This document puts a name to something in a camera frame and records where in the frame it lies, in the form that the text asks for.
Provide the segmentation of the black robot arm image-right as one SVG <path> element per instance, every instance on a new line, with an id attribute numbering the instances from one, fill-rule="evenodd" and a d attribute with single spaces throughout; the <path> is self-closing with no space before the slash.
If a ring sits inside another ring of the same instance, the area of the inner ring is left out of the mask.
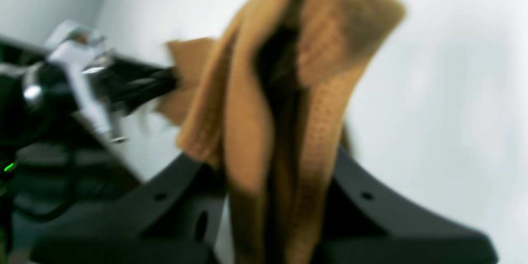
<path id="1" fill-rule="evenodd" d="M 126 141 L 120 118 L 170 93 L 177 75 L 167 67 L 123 57 L 106 47 L 102 33 L 72 20 L 60 23 L 45 48 L 1 38 L 1 262 L 12 251 L 12 213 L 36 221 L 61 216 L 76 201 L 74 148 Z M 68 178 L 62 204 L 36 214 L 17 206 L 9 190 L 20 164 L 17 152 L 40 141 L 66 148 Z"/>

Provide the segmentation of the right gripper black image-left right finger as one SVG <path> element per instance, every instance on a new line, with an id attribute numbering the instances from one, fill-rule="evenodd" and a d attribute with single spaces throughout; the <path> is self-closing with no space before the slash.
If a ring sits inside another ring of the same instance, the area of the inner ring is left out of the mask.
<path id="1" fill-rule="evenodd" d="M 338 149 L 313 264 L 496 264 L 488 236 L 427 210 Z"/>

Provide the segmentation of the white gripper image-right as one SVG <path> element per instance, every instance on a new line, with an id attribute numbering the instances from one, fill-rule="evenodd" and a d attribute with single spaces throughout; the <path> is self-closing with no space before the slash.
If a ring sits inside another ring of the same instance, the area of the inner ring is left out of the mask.
<path id="1" fill-rule="evenodd" d="M 50 49 L 44 62 L 30 66 L 22 80 L 22 94 L 30 109 L 38 110 L 44 102 L 45 87 L 38 78 L 44 65 L 55 65 L 64 72 L 78 110 L 98 136 L 120 144 L 126 141 L 113 111 L 130 115 L 140 106 L 168 94 L 179 85 L 179 78 L 169 68 L 136 72 L 131 68 L 111 70 L 107 77 L 110 108 L 96 96 L 100 76 L 113 64 L 102 33 L 66 20 L 46 41 Z"/>

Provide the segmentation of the right gripper black image-left left finger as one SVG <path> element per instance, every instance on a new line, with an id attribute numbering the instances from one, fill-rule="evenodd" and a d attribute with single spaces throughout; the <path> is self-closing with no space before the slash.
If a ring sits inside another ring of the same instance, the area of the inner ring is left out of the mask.
<path id="1" fill-rule="evenodd" d="M 31 264 L 217 264 L 225 188 L 179 155 L 149 182 L 38 237 Z"/>

